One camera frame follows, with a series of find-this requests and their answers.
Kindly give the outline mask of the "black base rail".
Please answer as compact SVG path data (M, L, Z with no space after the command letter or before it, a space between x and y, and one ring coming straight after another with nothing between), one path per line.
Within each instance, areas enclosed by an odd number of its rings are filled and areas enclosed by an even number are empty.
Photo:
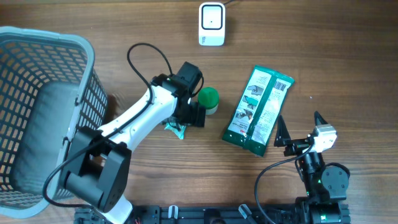
M302 210L294 204L268 205L264 208L274 223L351 223L347 205L309 206ZM160 207L137 206L127 223L267 223L256 207Z

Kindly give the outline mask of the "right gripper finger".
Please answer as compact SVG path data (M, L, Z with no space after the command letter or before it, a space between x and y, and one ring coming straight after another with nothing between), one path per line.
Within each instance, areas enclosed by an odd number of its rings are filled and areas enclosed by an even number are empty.
M316 126L328 124L328 122L321 116L321 114L318 111L314 112L314 120Z
M292 145L292 139L285 125L285 121L283 119L283 116L279 115L279 117L277 118L277 132L275 135L274 146L284 147L291 145Z

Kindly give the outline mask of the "light green wipes pack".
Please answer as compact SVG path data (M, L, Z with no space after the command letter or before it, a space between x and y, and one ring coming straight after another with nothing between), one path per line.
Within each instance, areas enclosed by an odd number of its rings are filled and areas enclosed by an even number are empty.
M184 139L184 133L186 128L187 127L185 125L181 125L178 123L166 123L165 125L165 129L174 132L179 139Z

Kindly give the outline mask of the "grey plastic mesh basket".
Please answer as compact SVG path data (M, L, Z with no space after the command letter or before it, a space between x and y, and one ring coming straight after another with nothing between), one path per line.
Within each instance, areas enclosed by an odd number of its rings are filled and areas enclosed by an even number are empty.
M102 125L106 92L78 35L1 27L1 214L29 218L71 193L51 172L77 129Z

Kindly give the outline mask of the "green lidded jar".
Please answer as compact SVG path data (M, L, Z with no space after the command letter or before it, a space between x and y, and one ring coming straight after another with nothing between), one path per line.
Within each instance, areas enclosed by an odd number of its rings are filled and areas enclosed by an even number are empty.
M220 102L218 91L212 87L206 87L199 91L198 102L206 109L206 115L216 112Z

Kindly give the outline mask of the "white barcode scanner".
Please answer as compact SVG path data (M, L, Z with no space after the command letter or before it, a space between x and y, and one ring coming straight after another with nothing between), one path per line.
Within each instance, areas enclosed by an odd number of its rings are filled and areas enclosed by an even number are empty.
M198 42L222 46L226 35L226 9L220 2L204 2L198 9Z

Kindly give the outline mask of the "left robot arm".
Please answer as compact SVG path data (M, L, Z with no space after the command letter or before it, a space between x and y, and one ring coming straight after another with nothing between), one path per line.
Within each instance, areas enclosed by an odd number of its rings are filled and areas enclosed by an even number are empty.
M80 128L70 144L60 185L85 201L104 222L126 223L133 205L124 196L132 152L160 123L205 125L205 107L193 102L203 78L185 62L175 75L154 77L142 98L98 129Z

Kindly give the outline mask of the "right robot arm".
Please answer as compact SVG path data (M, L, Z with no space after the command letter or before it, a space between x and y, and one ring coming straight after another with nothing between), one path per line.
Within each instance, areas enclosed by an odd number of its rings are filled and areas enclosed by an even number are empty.
M350 223L347 198L350 171L342 164L325 163L322 152L331 149L336 129L314 112L315 127L307 137L292 139L282 116L277 118L275 147L284 147L284 156L297 156L295 167L307 191L295 200L296 223Z

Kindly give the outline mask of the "green 3M gloves package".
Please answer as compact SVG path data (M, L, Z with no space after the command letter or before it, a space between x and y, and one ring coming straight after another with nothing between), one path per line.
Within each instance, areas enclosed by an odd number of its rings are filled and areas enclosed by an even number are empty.
M222 140L262 157L294 82L290 76L256 65Z

